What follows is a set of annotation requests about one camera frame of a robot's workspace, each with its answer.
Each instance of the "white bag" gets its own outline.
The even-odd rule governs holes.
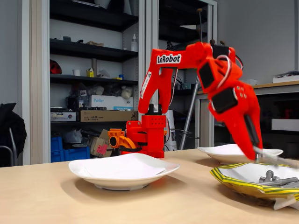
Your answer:
[[[65,143],[81,143],[82,141],[82,134],[80,130],[71,130],[70,132],[64,135],[64,142]]]

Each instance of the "blue crate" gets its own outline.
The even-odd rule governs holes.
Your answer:
[[[63,162],[63,161],[64,161],[63,151],[51,152],[51,162]]]
[[[90,159],[89,147],[64,150],[65,161]]]
[[[51,152],[58,152],[58,151],[62,151],[62,138],[60,136],[52,137]]]

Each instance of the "yellow bowl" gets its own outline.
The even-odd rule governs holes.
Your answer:
[[[285,165],[269,165],[261,163],[238,163],[225,165],[211,170],[211,174],[235,192],[256,198],[275,200],[274,209],[291,206],[299,210],[299,188],[279,188],[259,184],[259,178],[272,170],[281,179],[297,177],[299,169]]]

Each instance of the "cup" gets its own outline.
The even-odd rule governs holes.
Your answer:
[[[81,70],[80,69],[73,69],[73,75],[80,76],[81,75]]]

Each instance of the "bottle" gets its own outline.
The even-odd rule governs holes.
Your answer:
[[[138,52],[138,41],[136,39],[136,35],[133,35],[132,43],[131,43],[131,51]]]

